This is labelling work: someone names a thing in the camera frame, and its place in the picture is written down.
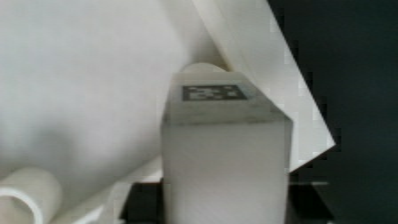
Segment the paper roll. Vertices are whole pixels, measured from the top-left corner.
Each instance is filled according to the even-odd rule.
[[[0,182],[0,222],[47,224],[60,202],[61,187],[51,173],[37,168],[17,170]]]

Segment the black background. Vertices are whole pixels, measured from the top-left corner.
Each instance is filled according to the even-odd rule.
[[[398,223],[398,1],[268,0],[337,141],[300,168],[337,224]]]

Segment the qr code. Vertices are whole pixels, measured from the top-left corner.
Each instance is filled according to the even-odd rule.
[[[246,97],[236,85],[182,86],[182,100],[246,100]]]

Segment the white surface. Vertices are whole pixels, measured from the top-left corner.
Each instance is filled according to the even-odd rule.
[[[134,182],[159,181],[163,176],[161,171],[161,158],[156,157],[127,174],[127,176],[115,181],[111,186],[85,200],[85,202],[58,216],[51,224],[90,224],[93,221],[117,220],[118,211],[113,210],[113,206],[120,209],[120,200],[113,203],[113,196],[122,194],[117,192],[118,184]]]
[[[246,100],[180,101],[184,85],[230,82],[253,88],[237,73],[179,73],[170,87],[161,152],[172,224],[284,223],[291,122],[257,90]]]
[[[232,71],[292,119],[289,170],[333,146],[328,129],[264,0],[193,0]]]
[[[0,177],[49,170],[63,211],[159,151],[172,74],[221,59],[189,1],[0,5]]]
[[[61,188],[51,173],[37,168],[12,172],[0,182],[0,200],[1,223],[47,224],[61,202]]]

